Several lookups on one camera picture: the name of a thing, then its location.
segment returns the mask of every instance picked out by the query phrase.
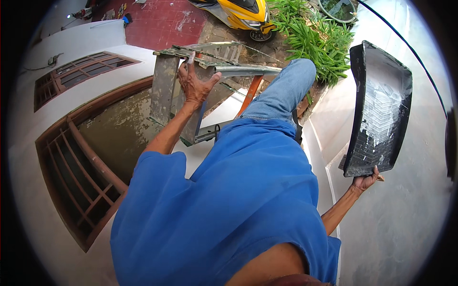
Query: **man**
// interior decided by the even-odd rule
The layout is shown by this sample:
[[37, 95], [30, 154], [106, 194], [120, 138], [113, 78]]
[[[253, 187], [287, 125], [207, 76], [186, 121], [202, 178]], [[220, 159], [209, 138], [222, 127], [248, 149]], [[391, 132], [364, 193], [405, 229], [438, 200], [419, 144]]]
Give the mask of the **man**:
[[197, 79], [193, 57], [179, 68], [183, 108], [138, 159], [111, 230], [121, 285], [313, 285], [336, 282], [340, 240], [329, 235], [378, 176], [354, 178], [321, 217], [318, 182], [294, 140], [291, 112], [315, 66], [296, 59], [241, 116], [224, 126], [187, 180], [171, 154], [192, 113], [221, 77]]

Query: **black paint tray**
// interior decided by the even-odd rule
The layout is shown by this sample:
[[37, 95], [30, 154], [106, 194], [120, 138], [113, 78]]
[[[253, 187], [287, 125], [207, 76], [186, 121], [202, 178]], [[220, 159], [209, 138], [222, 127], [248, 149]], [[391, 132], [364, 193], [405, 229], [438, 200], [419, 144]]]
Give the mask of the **black paint tray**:
[[343, 175], [393, 169], [404, 140], [412, 102], [412, 72], [368, 41], [350, 49], [356, 82], [353, 130]]

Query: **tire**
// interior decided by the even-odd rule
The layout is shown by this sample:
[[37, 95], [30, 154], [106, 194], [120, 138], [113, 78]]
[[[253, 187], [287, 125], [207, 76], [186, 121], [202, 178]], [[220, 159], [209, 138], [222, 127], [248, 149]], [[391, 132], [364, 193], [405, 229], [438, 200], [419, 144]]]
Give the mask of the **tire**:
[[262, 34], [260, 31], [250, 30], [249, 37], [251, 41], [258, 43], [270, 42], [275, 38], [277, 31], [270, 30], [266, 35]]

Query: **aluminum ladder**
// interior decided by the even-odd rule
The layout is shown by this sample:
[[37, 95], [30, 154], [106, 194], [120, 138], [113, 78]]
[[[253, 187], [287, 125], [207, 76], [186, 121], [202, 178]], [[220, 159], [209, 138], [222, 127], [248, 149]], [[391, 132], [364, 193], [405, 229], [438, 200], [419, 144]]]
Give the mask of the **aluminum ladder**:
[[[189, 58], [190, 54], [196, 52], [194, 61], [197, 78], [201, 81], [209, 80], [214, 73], [221, 72], [220, 84], [231, 89], [222, 81], [231, 76], [254, 76], [248, 93], [243, 101], [242, 107], [237, 114], [239, 116], [252, 101], [256, 90], [264, 75], [276, 76], [281, 69], [276, 67], [239, 64], [239, 56], [244, 45], [239, 42], [217, 42], [192, 44], [187, 46], [173, 45], [169, 49], [155, 51], [156, 65], [151, 93], [150, 119], [162, 126], [165, 126], [181, 109], [185, 100], [184, 92], [178, 81], [178, 67], [180, 59]], [[232, 122], [225, 121], [219, 124], [201, 128], [201, 121], [207, 109], [209, 100], [219, 101], [221, 95], [213, 89], [203, 105], [193, 113], [180, 135], [181, 141], [186, 146], [210, 140], [216, 135], [216, 128]]]

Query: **paved ground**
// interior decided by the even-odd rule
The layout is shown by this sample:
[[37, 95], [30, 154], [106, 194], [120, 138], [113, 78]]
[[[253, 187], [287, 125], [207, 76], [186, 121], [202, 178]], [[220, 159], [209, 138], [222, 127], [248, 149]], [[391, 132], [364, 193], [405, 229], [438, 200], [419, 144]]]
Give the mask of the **paved ground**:
[[[126, 0], [111, 0], [93, 15], [93, 21], [99, 21], [106, 11], [114, 9], [116, 15], [119, 7]], [[124, 12], [130, 13], [133, 22], [125, 28], [126, 42], [130, 45], [146, 49], [166, 49], [173, 44], [188, 45], [193, 43], [239, 41], [247, 46], [259, 50], [245, 48], [240, 55], [241, 63], [268, 65], [283, 68], [289, 61], [286, 50], [289, 46], [284, 43], [285, 38], [277, 34], [268, 43], [258, 43], [248, 37], [244, 30], [234, 30], [227, 27], [210, 13], [197, 9], [188, 0], [147, 0], [145, 4], [127, 3]], [[264, 91], [275, 76], [264, 76], [258, 94]], [[248, 88], [252, 77], [234, 77], [233, 80]], [[302, 106], [303, 112], [308, 104]]]
[[125, 28], [126, 42], [153, 50], [197, 43], [207, 21], [207, 14], [187, 0], [147, 0], [145, 5], [132, 2], [111, 0], [93, 15], [92, 21], [100, 21], [111, 9], [117, 16], [119, 7], [126, 3], [124, 15], [130, 13], [133, 19]]

